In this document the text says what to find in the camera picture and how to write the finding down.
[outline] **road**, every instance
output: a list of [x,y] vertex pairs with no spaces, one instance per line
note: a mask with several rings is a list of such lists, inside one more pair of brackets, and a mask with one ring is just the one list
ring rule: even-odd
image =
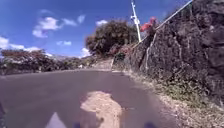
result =
[[66,128],[75,128],[81,118],[89,118],[90,113],[80,106],[94,91],[110,94],[123,108],[120,128],[145,128],[147,123],[156,128],[176,128],[169,110],[161,112],[167,108],[150,90],[141,87],[119,72],[12,75],[0,77],[0,101],[8,128],[45,128],[55,114]]

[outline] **stone wall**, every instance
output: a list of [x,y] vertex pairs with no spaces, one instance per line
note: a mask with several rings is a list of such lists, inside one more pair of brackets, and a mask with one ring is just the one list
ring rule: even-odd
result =
[[194,0],[151,41],[144,40],[125,58],[129,68],[151,78],[197,82],[223,105],[224,0]]

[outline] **grass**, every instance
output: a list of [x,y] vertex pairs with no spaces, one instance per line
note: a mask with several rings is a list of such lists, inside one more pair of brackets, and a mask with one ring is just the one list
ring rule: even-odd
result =
[[144,88],[149,88],[170,109],[181,128],[224,128],[224,110],[209,102],[194,82],[153,80],[132,71],[124,71]]

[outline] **utility pole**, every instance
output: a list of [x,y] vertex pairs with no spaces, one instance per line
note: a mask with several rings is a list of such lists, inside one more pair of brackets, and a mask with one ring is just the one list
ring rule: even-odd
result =
[[131,5],[132,5],[132,9],[133,9],[133,15],[131,16],[131,19],[134,20],[134,23],[136,25],[136,28],[137,28],[137,33],[138,33],[138,41],[141,42],[141,35],[140,35],[140,30],[139,30],[139,24],[140,24],[140,21],[136,15],[136,12],[135,12],[135,3],[133,0],[131,0]]

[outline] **blue sky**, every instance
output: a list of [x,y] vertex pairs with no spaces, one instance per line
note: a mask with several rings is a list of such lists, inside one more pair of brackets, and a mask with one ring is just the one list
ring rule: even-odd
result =
[[[136,0],[141,24],[187,0]],[[85,56],[85,37],[114,18],[130,20],[130,0],[0,0],[0,48]]]

